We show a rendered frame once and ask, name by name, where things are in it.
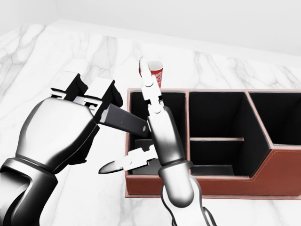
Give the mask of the red-brown desk caddy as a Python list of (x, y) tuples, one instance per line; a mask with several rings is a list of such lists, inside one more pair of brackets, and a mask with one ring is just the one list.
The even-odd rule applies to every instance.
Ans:
[(301, 199), (301, 91), (162, 94), (205, 197)]

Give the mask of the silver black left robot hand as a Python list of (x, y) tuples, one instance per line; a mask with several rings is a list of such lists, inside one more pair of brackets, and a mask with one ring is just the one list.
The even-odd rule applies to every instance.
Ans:
[(98, 77), (87, 86), (79, 74), (68, 73), (27, 117), (16, 157), (56, 174), (85, 161), (100, 125), (146, 137), (147, 122), (122, 105), (114, 80)]

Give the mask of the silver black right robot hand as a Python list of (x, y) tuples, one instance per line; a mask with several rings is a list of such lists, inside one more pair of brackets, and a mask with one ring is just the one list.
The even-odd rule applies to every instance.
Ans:
[(171, 110), (165, 106), (157, 79), (151, 74), (144, 57), (139, 60), (139, 70), (143, 80), (141, 91), (148, 108), (147, 123), (153, 145), (146, 152), (142, 148), (130, 151), (125, 157), (102, 166), (98, 173), (109, 174), (121, 170), (132, 170), (145, 166), (149, 160), (157, 158), (162, 170), (171, 169), (176, 175), (189, 175), (189, 168), (192, 165), (185, 158), (174, 117)]

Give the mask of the red printed paper cup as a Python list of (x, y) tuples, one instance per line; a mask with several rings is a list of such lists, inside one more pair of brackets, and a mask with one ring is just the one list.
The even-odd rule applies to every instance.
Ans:
[(160, 61), (148, 61), (146, 62), (143, 57), (139, 60), (139, 73), (143, 80), (143, 85), (151, 87), (154, 83), (155, 77), (159, 88), (162, 81), (163, 64)]

